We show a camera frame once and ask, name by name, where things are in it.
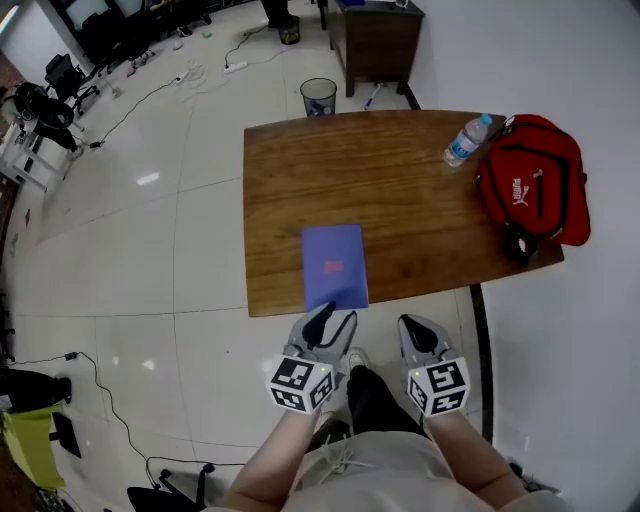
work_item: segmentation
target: fiducial marker cube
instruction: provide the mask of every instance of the fiducial marker cube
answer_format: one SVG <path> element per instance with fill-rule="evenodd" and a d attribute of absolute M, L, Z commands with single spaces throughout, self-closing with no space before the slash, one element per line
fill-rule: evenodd
<path fill-rule="evenodd" d="M 278 407 L 311 414 L 335 389 L 335 375 L 330 364 L 281 355 L 266 384 Z"/>
<path fill-rule="evenodd" d="M 407 393 L 427 418 L 462 409 L 470 389 L 463 357 L 409 370 Z"/>

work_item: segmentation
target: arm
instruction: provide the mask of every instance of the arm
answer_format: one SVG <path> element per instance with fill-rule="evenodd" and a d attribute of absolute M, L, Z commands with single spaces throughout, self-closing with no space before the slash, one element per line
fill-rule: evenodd
<path fill-rule="evenodd" d="M 527 492 L 502 455 L 459 412 L 427 420 L 456 481 L 494 509 Z"/>
<path fill-rule="evenodd" d="M 280 510 L 298 472 L 319 412 L 286 412 L 233 482 L 223 506 L 242 512 Z"/>

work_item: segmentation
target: wooden cabinet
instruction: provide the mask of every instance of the wooden cabinet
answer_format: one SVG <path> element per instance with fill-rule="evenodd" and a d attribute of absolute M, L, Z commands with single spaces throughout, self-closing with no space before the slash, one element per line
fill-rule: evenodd
<path fill-rule="evenodd" d="M 397 81 L 398 93 L 404 93 L 424 13 L 412 2 L 401 8 L 391 2 L 328 0 L 327 8 L 331 48 L 342 65 L 347 96 L 353 96 L 361 77 Z"/>

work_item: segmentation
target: yellow cloth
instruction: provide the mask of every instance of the yellow cloth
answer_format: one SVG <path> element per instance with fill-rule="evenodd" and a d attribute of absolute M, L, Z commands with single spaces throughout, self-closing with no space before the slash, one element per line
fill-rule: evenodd
<path fill-rule="evenodd" d="M 64 487 L 49 442 L 53 412 L 62 412 L 62 406 L 14 414 L 2 413 L 4 438 L 14 462 L 34 484 L 47 491 Z"/>

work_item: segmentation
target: wastebasket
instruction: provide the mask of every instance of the wastebasket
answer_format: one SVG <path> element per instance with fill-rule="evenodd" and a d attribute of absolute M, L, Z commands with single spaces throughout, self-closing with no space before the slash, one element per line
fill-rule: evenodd
<path fill-rule="evenodd" d="M 307 117 L 331 115 L 336 111 L 338 86 L 328 78 L 312 78 L 300 86 Z"/>

